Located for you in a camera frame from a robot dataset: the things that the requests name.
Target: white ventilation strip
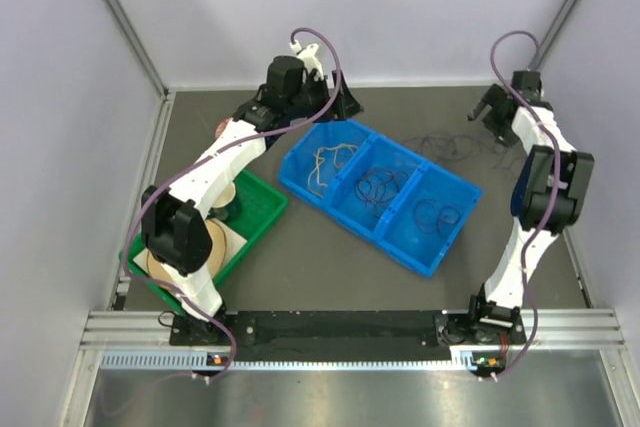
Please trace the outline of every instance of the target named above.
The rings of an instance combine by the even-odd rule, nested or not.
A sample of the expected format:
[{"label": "white ventilation strip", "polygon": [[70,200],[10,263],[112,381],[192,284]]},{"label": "white ventilation strip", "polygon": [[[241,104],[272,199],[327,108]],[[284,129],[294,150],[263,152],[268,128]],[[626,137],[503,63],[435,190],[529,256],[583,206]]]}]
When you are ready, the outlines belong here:
[{"label": "white ventilation strip", "polygon": [[[206,352],[105,352],[106,370],[219,370]],[[452,371],[475,370],[471,352],[451,352],[451,360],[415,362],[234,362],[236,371]]]}]

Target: metal corner post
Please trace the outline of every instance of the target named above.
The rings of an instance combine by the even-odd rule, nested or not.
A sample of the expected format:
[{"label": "metal corner post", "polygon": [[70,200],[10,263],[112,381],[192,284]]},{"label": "metal corner post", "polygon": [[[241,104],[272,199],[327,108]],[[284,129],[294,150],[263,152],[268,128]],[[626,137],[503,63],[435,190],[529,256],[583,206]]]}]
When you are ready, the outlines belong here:
[{"label": "metal corner post", "polygon": [[556,17],[553,19],[549,30],[547,30],[547,33],[540,43],[540,49],[538,53],[529,63],[529,69],[540,70],[540,67],[546,60],[549,52],[551,51],[553,45],[555,44],[557,38],[562,32],[564,26],[567,24],[567,21],[571,17],[571,14],[575,10],[575,7],[579,2],[580,0],[564,0],[562,6],[560,7],[560,10],[556,14]]},{"label": "metal corner post", "polygon": [[163,99],[166,98],[168,94],[168,89],[167,87],[165,87],[164,83],[162,82],[162,78],[160,77],[160,74],[156,70],[155,66],[153,65],[153,62],[151,61],[151,58],[149,57],[149,54],[147,54],[147,51],[142,45],[142,42],[140,41],[138,34],[136,34],[136,31],[133,28],[133,25],[131,24],[129,17],[127,16],[126,12],[124,11],[124,8],[120,4],[120,1],[119,0],[104,0],[104,1],[116,25],[118,26],[120,33],[123,35],[124,39],[129,45],[129,48],[131,49],[133,55],[136,57],[138,63],[140,64],[140,67],[149,78],[149,81],[153,85],[153,88],[156,90],[156,92],[161,98]]}]

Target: blue bin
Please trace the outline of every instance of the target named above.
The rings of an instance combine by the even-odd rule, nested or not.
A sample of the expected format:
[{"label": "blue bin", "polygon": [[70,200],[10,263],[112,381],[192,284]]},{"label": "blue bin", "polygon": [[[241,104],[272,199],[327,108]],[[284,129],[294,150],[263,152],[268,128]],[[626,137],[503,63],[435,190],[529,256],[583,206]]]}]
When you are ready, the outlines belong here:
[{"label": "blue bin", "polygon": [[482,195],[353,120],[314,125],[285,156],[279,179],[425,277],[433,275]]}]

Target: blue tray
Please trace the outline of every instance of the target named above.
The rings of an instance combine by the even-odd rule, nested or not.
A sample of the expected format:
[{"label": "blue tray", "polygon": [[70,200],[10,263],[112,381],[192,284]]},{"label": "blue tray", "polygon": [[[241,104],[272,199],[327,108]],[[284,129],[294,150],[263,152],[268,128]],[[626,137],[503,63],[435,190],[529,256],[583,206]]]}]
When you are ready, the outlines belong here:
[{"label": "blue tray", "polygon": [[[347,145],[327,149],[341,144]],[[426,277],[482,195],[475,185],[353,120],[314,125],[285,156],[279,179]]]}]

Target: gray floor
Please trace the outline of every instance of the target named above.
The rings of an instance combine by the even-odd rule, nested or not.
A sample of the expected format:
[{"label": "gray floor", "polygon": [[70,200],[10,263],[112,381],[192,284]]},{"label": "gray floor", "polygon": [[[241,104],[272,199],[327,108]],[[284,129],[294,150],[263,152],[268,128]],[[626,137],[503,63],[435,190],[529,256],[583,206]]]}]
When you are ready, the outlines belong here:
[{"label": "gray floor", "polygon": [[186,374],[148,390],[166,375],[101,371],[85,427],[622,426],[593,352],[534,351],[497,384],[468,372],[234,372],[208,388]]},{"label": "gray floor", "polygon": [[[357,120],[389,138],[405,142],[434,131],[469,134],[489,144],[481,122],[466,114],[485,88],[356,89],[366,112]],[[157,182],[192,163],[213,141],[217,124],[249,99],[252,92],[188,92],[176,96]],[[249,170],[280,190],[277,181],[284,154],[306,132],[282,137]],[[484,195],[435,275],[427,280],[339,227],[328,217],[289,195],[283,217],[221,286],[231,309],[382,310],[456,309],[495,269],[509,238],[509,200],[523,151],[501,156],[461,142],[447,159],[423,154],[484,189]],[[584,307],[563,240],[545,254],[532,280],[542,308]],[[164,304],[145,286],[134,284],[129,310],[160,310]]]}]

